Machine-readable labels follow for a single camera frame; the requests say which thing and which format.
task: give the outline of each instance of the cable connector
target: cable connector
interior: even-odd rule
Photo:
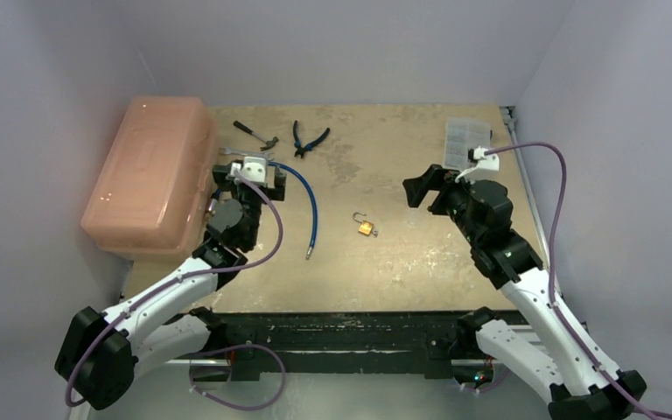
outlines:
[[[467,151],[467,160],[475,166],[465,169],[455,177],[454,182],[459,183],[462,178],[473,180],[490,179],[501,167],[501,160],[493,153],[487,155],[489,149],[476,147]]]

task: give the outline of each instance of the hammer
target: hammer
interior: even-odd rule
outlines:
[[[248,133],[248,134],[250,134],[251,136],[256,137],[256,138],[258,138],[259,140],[261,140],[261,141],[265,144],[265,146],[263,146],[263,147],[261,148],[261,151],[267,151],[267,150],[271,149],[271,148],[274,147],[275,144],[277,144],[277,142],[279,141],[279,139],[276,138],[276,137],[272,137],[271,140],[267,140],[264,136],[262,136],[262,135],[256,133],[255,131],[253,131],[253,130],[250,129],[249,127],[246,127],[245,125],[243,125],[243,124],[240,123],[239,121],[233,121],[233,125],[234,125],[237,129],[240,129],[241,131],[243,131],[244,133]]]

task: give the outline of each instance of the plastic storage container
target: plastic storage container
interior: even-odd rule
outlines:
[[[81,227],[130,260],[181,262],[200,244],[217,160],[198,98],[138,96],[109,151]]]

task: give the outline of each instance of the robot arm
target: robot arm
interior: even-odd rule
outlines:
[[[266,160],[257,157],[216,165],[215,183],[233,198],[216,207],[192,257],[139,295],[101,313],[87,307],[73,317],[55,370],[95,409],[117,401],[135,378],[161,363],[210,346],[225,347],[209,310],[178,314],[233,280],[240,269],[232,268],[247,262],[243,253],[256,245],[262,213],[258,193],[284,200],[285,175],[275,169],[274,188],[268,188],[267,169]],[[242,184],[236,173],[261,191]]]
[[[418,207],[429,190],[438,195],[429,207],[436,215],[448,215],[471,246],[476,268],[519,310],[544,344],[543,353],[521,339],[492,311],[481,308],[459,321],[458,341],[478,348],[517,373],[548,404],[557,419],[600,420],[629,416],[629,404],[601,369],[617,373],[617,383],[640,399],[646,384],[636,371],[623,372],[593,341],[559,293],[554,305],[573,325],[588,348],[597,355],[593,366],[582,348],[554,313],[548,296],[549,273],[529,243],[511,228],[513,204],[507,189],[488,179],[468,180],[481,173],[486,178],[498,169],[498,157],[485,156],[482,148],[470,150],[476,171],[449,171],[432,165],[419,178],[405,179],[410,207]]]

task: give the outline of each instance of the black metal frame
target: black metal frame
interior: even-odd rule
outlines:
[[[275,351],[288,373],[415,374],[462,382],[452,360],[482,360],[458,340],[460,319],[471,311],[221,313],[192,312],[211,326],[211,349],[247,342]],[[518,311],[495,313],[510,325],[526,325]],[[266,353],[236,351],[231,380],[256,381],[279,372]]]

